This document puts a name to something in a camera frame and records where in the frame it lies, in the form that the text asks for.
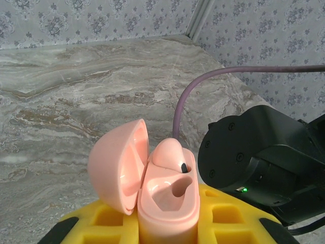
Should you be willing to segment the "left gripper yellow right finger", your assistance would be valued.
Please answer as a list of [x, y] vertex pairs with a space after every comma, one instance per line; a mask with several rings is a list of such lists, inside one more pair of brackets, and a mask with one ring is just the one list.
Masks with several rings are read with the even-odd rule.
[[198, 243], [298, 243], [273, 215], [199, 185]]

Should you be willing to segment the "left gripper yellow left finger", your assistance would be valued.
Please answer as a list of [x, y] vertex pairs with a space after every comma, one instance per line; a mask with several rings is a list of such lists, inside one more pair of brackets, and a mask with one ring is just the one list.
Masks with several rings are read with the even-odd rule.
[[51, 243], [139, 243], [138, 216], [97, 200], [63, 216], [51, 229]]

